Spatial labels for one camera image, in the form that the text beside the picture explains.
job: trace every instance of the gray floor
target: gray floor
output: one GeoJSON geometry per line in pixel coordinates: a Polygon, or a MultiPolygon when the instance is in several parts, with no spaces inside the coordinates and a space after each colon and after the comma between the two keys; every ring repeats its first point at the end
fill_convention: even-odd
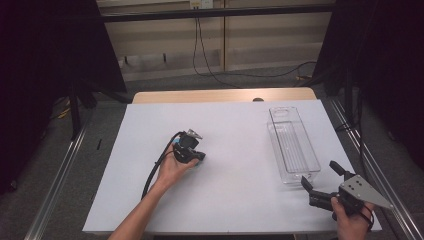
{"type": "MultiPolygon", "coordinates": [[[[242,88],[292,87],[298,83],[295,77],[299,73],[300,75],[311,75],[313,67],[313,64],[308,64],[302,67],[300,72],[294,71],[280,77],[217,74],[216,78],[219,81],[242,88]]],[[[290,69],[290,67],[262,68],[233,73],[270,76],[280,75],[290,69]]],[[[127,87],[128,97],[132,97],[138,91],[230,88],[230,86],[218,82],[211,76],[199,75],[172,77],[168,75],[167,77],[160,76],[160,78],[129,81],[127,87]]],[[[321,85],[314,86],[313,89],[322,100],[334,126],[338,126],[340,122],[338,122],[329,103],[331,98],[325,96],[321,85]]],[[[101,95],[97,95],[97,98],[99,104],[94,111],[81,108],[84,116],[90,116],[90,113],[92,113],[92,117],[87,125],[86,137],[67,176],[56,207],[50,215],[42,239],[106,239],[105,236],[82,233],[81,229],[101,180],[102,170],[107,164],[120,121],[125,112],[125,105],[113,102],[101,95]]],[[[62,108],[62,104],[57,105],[55,113],[60,112],[62,108]]],[[[424,206],[421,200],[422,192],[424,192],[424,172],[412,162],[401,143],[392,141],[388,137],[388,129],[385,128],[383,122],[372,109],[367,107],[366,102],[363,114],[363,129],[365,142],[372,150],[388,181],[401,196],[418,226],[424,226],[424,206]]],[[[63,119],[53,119],[50,122],[45,137],[33,159],[27,164],[18,179],[17,191],[0,197],[0,239],[23,239],[25,237],[57,170],[61,166],[70,144],[71,134],[69,115],[63,119]]],[[[339,133],[338,136],[354,168],[358,172],[361,171],[357,151],[350,143],[350,139],[344,132],[339,133]]],[[[407,239],[402,236],[402,229],[396,224],[393,214],[387,213],[386,219],[381,210],[376,212],[382,223],[383,231],[369,234],[369,239],[397,239],[396,234],[399,235],[399,239],[407,239]]],[[[334,233],[297,235],[298,239],[329,239],[330,237],[334,237],[334,233]]],[[[226,239],[285,238],[286,236],[279,235],[227,236],[226,239]]]]}

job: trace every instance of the wrist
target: wrist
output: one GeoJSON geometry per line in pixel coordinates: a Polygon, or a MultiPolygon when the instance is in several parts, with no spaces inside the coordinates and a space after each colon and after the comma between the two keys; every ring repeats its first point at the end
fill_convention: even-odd
{"type": "Polygon", "coordinates": [[[156,181],[150,188],[149,193],[151,192],[155,196],[162,197],[168,189],[169,187],[166,184],[161,181],[156,181]]]}

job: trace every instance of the human arm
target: human arm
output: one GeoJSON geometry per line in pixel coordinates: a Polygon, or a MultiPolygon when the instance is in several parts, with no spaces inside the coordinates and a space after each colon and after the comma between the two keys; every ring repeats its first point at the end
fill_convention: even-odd
{"type": "Polygon", "coordinates": [[[150,217],[159,200],[165,192],[171,188],[184,175],[185,171],[194,167],[198,159],[193,159],[184,164],[178,162],[172,153],[173,147],[169,146],[165,159],[163,159],[156,182],[150,188],[146,196],[128,214],[122,223],[115,229],[109,240],[125,239],[139,240],[143,236],[150,217]]]}

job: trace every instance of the black cable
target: black cable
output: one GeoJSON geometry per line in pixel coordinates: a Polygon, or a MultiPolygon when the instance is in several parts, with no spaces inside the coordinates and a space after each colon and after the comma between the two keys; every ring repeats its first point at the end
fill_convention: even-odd
{"type": "Polygon", "coordinates": [[[230,84],[230,83],[226,83],[226,82],[223,82],[223,81],[220,81],[218,78],[216,78],[216,76],[212,73],[212,71],[211,71],[211,69],[210,69],[210,67],[209,67],[209,63],[208,63],[208,59],[206,58],[206,53],[205,53],[205,46],[203,45],[203,37],[202,37],[202,28],[201,28],[201,26],[200,26],[200,19],[199,18],[196,18],[195,19],[196,20],[196,41],[195,41],[195,44],[194,44],[194,53],[193,53],[193,68],[194,68],[194,71],[198,74],[198,75],[200,75],[200,76],[204,76],[204,77],[210,77],[210,76],[212,76],[217,82],[219,82],[219,83],[221,83],[221,84],[224,84],[224,85],[228,85],[228,86],[230,86],[230,87],[234,87],[234,88],[237,88],[237,89],[241,89],[241,87],[239,87],[239,86],[236,86],[236,85],[233,85],[233,84],[230,84]],[[204,56],[204,58],[205,58],[205,61],[206,61],[206,66],[208,67],[208,71],[209,71],[209,73],[210,73],[210,75],[208,75],[208,74],[201,74],[201,73],[199,73],[198,71],[197,71],[197,69],[196,69],[196,65],[195,65],[195,61],[194,61],[194,59],[195,59],[195,57],[196,57],[196,51],[197,51],[197,25],[199,25],[199,35],[200,35],[200,42],[201,42],[201,44],[202,44],[202,49],[203,49],[203,56],[204,56]]]}
{"type": "Polygon", "coordinates": [[[160,164],[162,163],[163,159],[165,159],[165,156],[168,155],[171,152],[166,153],[166,150],[168,150],[169,146],[172,144],[172,142],[174,141],[174,139],[179,136],[180,134],[182,134],[183,132],[177,132],[172,138],[171,140],[168,142],[168,144],[166,145],[165,149],[163,150],[162,154],[160,155],[159,159],[157,162],[155,162],[155,165],[153,166],[152,171],[150,172],[149,177],[147,178],[146,184],[144,185],[144,190],[143,190],[143,194],[141,195],[141,199],[143,199],[147,192],[149,191],[149,186],[150,183],[152,182],[153,176],[155,175],[156,171],[158,170],[160,164]]]}
{"type": "Polygon", "coordinates": [[[216,78],[216,76],[217,75],[230,75],[230,76],[246,76],[246,77],[258,77],[258,78],[282,77],[282,76],[288,75],[288,74],[290,74],[290,73],[292,73],[292,72],[294,72],[296,70],[299,70],[302,66],[304,66],[306,64],[316,64],[316,63],[317,63],[316,61],[307,61],[307,62],[304,62],[304,63],[299,64],[298,66],[296,66],[295,68],[289,70],[288,72],[281,73],[281,74],[275,74],[275,75],[255,75],[255,74],[229,73],[229,72],[213,73],[211,71],[210,67],[209,67],[208,60],[206,58],[205,47],[204,47],[204,44],[203,44],[203,37],[202,37],[202,28],[201,28],[201,25],[200,25],[200,19],[196,18],[196,40],[195,40],[194,53],[193,53],[193,68],[194,68],[194,71],[196,72],[196,74],[199,75],[199,76],[203,76],[203,77],[211,77],[212,76],[212,77],[215,78],[216,81],[218,81],[218,82],[220,82],[222,84],[226,84],[226,85],[229,85],[229,86],[232,86],[232,87],[235,87],[235,88],[241,88],[241,87],[238,87],[238,86],[235,86],[235,85],[232,85],[232,84],[228,84],[228,83],[222,82],[222,81],[218,80],[216,78]],[[209,73],[210,74],[199,73],[197,71],[197,69],[196,69],[195,57],[196,57],[196,51],[197,51],[197,35],[198,35],[197,25],[199,25],[200,42],[202,44],[203,56],[205,58],[206,65],[208,67],[208,70],[209,70],[209,73]]]}

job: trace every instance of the black device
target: black device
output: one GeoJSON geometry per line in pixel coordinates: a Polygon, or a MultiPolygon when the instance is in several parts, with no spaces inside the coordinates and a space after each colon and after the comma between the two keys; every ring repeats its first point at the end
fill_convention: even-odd
{"type": "Polygon", "coordinates": [[[171,152],[174,153],[175,159],[181,163],[189,163],[191,160],[197,158],[199,161],[203,161],[206,154],[203,152],[198,152],[194,150],[197,145],[199,144],[199,141],[197,139],[202,139],[202,137],[197,134],[195,131],[189,129],[187,132],[177,132],[171,140],[166,145],[165,149],[163,150],[162,154],[160,155],[157,162],[155,162],[155,166],[153,166],[152,171],[150,172],[149,177],[147,178],[146,184],[144,185],[143,194],[141,196],[141,199],[146,196],[147,191],[149,190],[150,182],[153,179],[153,176],[155,175],[156,171],[158,170],[160,164],[162,163],[163,159],[165,159],[165,156],[170,154],[171,152]],[[175,142],[173,146],[173,150],[171,152],[166,152],[169,148],[169,146],[175,142]]]}
{"type": "Polygon", "coordinates": [[[202,161],[206,154],[194,150],[199,144],[196,138],[202,139],[193,130],[188,130],[180,135],[180,139],[174,145],[174,156],[181,163],[188,163],[197,158],[202,161]]]}
{"type": "MultiPolygon", "coordinates": [[[[310,182],[305,177],[302,177],[301,184],[309,193],[309,205],[322,208],[328,211],[333,211],[331,198],[337,197],[338,201],[343,205],[346,215],[351,216],[358,214],[363,217],[369,224],[368,230],[371,230],[374,219],[371,214],[371,219],[368,219],[362,214],[362,208],[366,208],[365,202],[370,202],[380,207],[393,208],[380,193],[378,193],[365,179],[360,175],[351,173],[343,169],[337,162],[330,161],[330,167],[339,175],[344,176],[344,182],[339,185],[338,192],[323,193],[313,190],[310,182]]],[[[333,212],[332,217],[337,221],[337,216],[333,212]]]]}

